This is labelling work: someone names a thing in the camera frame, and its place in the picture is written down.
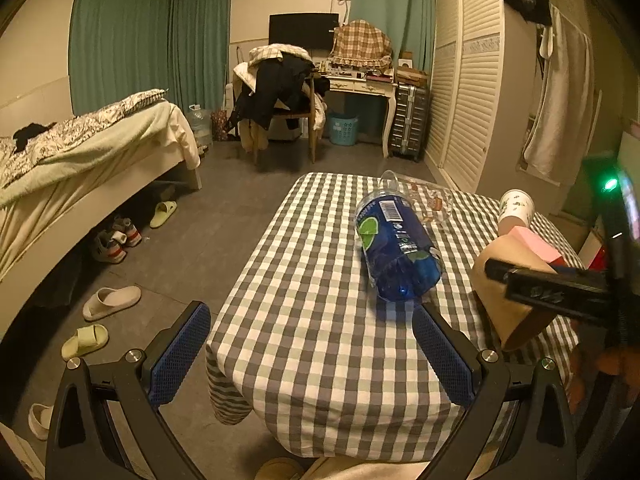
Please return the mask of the brown paper cup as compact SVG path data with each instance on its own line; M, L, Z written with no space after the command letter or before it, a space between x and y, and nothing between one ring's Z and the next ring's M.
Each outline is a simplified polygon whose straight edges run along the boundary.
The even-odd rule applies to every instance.
M555 319L555 314L506 299L506 285L490 280L485 274L488 259L551 274L555 274L555 270L510 234L499 236L488 244L472 267L470 281L473 290L495 327L502 350L521 349Z

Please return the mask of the pink faceted cup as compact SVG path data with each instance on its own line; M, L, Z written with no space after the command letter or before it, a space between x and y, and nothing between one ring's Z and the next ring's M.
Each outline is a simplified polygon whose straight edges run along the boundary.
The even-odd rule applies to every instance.
M563 255L540 235L525 226L514 226L509 235L531 250L550 266L567 266Z

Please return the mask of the white patterned paper cup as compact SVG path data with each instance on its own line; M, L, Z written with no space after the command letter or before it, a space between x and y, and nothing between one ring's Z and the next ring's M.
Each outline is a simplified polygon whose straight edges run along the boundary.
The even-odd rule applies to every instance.
M500 198L498 235L508 234L514 226L529 228L535 215L535 204L523 190L512 188Z

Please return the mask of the hanging white towel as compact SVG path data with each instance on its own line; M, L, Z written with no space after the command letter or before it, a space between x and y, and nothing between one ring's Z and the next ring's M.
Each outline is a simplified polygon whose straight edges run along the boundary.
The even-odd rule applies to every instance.
M525 143L526 165L557 184L575 182L590 139L594 62L589 36L556 6L542 34L542 96Z

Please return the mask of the white slipper at edge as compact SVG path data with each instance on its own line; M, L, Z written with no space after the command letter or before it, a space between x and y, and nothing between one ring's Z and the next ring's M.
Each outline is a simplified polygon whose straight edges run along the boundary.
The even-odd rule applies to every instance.
M39 441L45 441L49 437L52 413L52 406L46 404L33 403L29 408L27 423Z

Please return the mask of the beige slipper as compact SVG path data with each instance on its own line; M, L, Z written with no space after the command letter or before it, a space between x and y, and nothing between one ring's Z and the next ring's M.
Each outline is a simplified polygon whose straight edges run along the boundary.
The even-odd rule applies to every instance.
M85 302L82 316L87 322L107 318L135 306L141 296L142 290L134 285L123 288L101 287Z

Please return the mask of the white louvered wardrobe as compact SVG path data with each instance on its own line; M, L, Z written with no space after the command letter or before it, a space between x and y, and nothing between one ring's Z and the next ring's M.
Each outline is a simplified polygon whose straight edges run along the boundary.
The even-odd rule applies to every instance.
M480 185L502 65L500 0L435 0L426 156L456 188Z

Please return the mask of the pair of sneakers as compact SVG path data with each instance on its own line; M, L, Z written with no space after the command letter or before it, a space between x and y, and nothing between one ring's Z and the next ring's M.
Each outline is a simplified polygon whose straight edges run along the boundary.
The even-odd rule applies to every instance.
M93 239L91 255L97 262L119 264L127 257L127 248L142 242L139 230L129 218L116 216L107 230Z

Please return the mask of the blue plastic bottle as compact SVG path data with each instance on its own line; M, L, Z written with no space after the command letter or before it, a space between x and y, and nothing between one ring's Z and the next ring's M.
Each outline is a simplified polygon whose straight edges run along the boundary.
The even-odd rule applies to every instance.
M385 301L418 300L442 277L442 257L406 196L377 188L356 210L355 228L372 286Z

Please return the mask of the silver suitcase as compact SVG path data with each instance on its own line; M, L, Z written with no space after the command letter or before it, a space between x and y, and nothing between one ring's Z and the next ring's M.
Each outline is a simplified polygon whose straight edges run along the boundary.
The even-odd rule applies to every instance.
M398 84L396 110L388 148L390 154L412 158L418 162L423 155L426 139L430 94L413 84Z

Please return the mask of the grey white checked tablecloth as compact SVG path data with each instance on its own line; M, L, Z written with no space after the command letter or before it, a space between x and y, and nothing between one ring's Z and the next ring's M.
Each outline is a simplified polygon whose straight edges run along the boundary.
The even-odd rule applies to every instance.
M272 218L206 342L216 419L255 414L288 451L432 458L461 417L416 344L413 304L378 298L354 217L374 177L311 172Z

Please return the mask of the light green slipper under bed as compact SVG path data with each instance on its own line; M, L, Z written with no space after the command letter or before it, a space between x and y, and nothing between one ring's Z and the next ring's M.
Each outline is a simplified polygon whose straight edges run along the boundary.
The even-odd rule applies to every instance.
M157 203L150 220L150 228L158 229L163 226L176 210L177 203L174 200L163 200Z

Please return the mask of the white desk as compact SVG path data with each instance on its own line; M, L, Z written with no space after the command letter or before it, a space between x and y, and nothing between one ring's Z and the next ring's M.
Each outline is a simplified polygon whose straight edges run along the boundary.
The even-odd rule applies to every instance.
M334 92L375 96L386 99L385 122L382 131L382 153L384 158L390 157L390 133L396 112L396 88L392 80L376 80L372 78L352 78L323 74L329 79L330 90Z

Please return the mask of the bed with patterned bedding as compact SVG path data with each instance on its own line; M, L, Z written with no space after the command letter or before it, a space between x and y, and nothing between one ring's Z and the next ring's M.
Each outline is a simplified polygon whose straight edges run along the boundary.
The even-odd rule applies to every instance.
M1 143L1 328L100 221L166 171L200 188L194 133L160 89L58 122L12 153Z

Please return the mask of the blue laundry basket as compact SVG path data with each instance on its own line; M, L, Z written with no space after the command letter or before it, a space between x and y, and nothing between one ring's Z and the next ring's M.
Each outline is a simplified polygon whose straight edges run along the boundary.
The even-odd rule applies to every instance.
M359 119L356 115L329 114L329 138L332 144L353 146L357 142Z

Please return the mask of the teal curtain behind desk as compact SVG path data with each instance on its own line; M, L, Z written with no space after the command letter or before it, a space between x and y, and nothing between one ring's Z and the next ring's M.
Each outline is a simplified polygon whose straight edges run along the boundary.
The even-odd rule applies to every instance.
M435 38L435 0L352 0L349 18L365 20L390 38L393 57L412 54L418 70L432 67Z

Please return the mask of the plaid cloth cover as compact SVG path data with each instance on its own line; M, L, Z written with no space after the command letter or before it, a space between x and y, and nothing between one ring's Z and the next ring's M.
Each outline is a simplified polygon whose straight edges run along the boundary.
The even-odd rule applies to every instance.
M351 21L334 30L329 60L360 70L387 70L393 64L390 37L365 20Z

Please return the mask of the large water jug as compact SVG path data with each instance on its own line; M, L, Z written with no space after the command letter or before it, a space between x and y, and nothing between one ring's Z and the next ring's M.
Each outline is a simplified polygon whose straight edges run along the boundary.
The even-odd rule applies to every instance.
M191 104L186 114L198 146L209 146L213 142L212 112L201 108L200 104Z

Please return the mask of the black monitor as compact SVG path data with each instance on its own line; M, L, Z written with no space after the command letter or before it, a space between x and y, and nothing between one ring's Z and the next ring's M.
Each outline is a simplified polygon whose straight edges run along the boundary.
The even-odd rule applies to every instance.
M292 44L306 50L331 51L337 13L281 13L269 17L270 44Z

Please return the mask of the wooden chair with clothes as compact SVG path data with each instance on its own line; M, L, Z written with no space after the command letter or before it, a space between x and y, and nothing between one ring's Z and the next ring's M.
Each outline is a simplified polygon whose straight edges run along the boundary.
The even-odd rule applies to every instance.
M329 85L306 49L292 44L254 47L233 69L233 108L226 129L235 130L243 150L257 157L268 148L273 118L293 127L305 118L309 158L315 160L326 124L323 93Z

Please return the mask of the teal window curtain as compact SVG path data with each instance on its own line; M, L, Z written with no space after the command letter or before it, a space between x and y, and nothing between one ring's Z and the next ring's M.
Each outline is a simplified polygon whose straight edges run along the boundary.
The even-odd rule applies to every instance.
M228 75L231 0L74 0L70 100L85 114L160 89L182 110L218 110Z

